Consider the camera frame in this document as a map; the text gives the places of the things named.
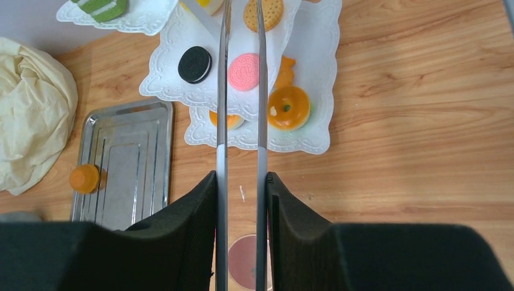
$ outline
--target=cream fabric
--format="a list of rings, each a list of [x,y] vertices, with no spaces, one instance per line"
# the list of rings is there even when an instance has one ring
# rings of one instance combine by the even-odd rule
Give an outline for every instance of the cream fabric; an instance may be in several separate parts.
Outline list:
[[[62,64],[0,38],[0,191],[19,195],[50,170],[72,130],[77,100]]]

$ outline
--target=silver tray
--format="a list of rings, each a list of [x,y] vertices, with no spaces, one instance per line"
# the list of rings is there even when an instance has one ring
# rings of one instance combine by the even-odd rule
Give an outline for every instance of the silver tray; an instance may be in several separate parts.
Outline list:
[[[171,102],[153,98],[92,111],[85,119],[78,165],[101,172],[95,192],[74,192],[72,221],[124,230],[168,203]]]

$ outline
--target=tongs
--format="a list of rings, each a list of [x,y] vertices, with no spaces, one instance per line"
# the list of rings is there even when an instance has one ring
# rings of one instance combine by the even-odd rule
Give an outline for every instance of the tongs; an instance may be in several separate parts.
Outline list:
[[[266,36],[262,1],[256,0],[259,22],[259,119],[258,119],[258,168],[257,168],[257,291],[267,289],[267,217],[265,182],[268,168],[268,68],[266,61]],[[221,36],[219,40],[218,66],[218,132],[216,149],[216,174],[218,180],[218,222],[216,225],[216,290],[228,290],[228,156],[227,156],[227,60],[230,41],[232,0],[225,0]]]

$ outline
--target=round pink cookie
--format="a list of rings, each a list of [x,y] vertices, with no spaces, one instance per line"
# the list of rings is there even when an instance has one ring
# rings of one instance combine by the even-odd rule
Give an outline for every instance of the round pink cookie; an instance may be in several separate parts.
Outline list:
[[[229,83],[239,91],[248,91],[259,85],[259,55],[244,53],[229,67]]]

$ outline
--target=white plate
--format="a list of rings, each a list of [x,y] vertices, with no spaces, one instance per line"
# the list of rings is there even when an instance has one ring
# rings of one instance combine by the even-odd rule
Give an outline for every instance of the white plate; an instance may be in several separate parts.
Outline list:
[[[284,54],[296,59],[293,81],[307,92],[312,109],[309,121],[298,130],[283,132],[269,127],[268,148],[274,152],[302,150],[320,155],[329,149],[341,6],[340,0],[322,0],[318,4],[304,1],[296,14],[295,28]],[[191,124],[185,132],[186,143],[215,147],[216,128],[209,120],[208,108],[191,107],[189,115]],[[239,128],[229,130],[228,135],[231,147],[257,149],[257,122],[246,121]]]
[[[293,23],[301,0],[283,0],[284,14],[279,24],[266,33],[268,88],[275,83],[282,53],[293,31]],[[232,2],[232,31],[230,32],[228,64],[243,53],[258,52],[258,36],[243,20],[245,1]],[[221,23],[222,9],[213,15]],[[213,58],[208,77],[199,84],[189,84],[178,75],[177,66],[184,52],[192,46],[207,49]],[[188,106],[204,106],[216,111],[218,106],[219,40],[214,39],[200,22],[181,5],[177,6],[161,32],[161,43],[150,57],[150,73],[139,86],[143,96],[157,96],[166,101],[180,101]],[[228,113],[246,120],[257,120],[258,86],[240,92],[228,86]]]
[[[159,33],[166,25],[177,3],[178,0],[128,0],[125,14],[111,21],[98,23],[77,4],[68,1],[57,11],[57,20],[151,36]]]

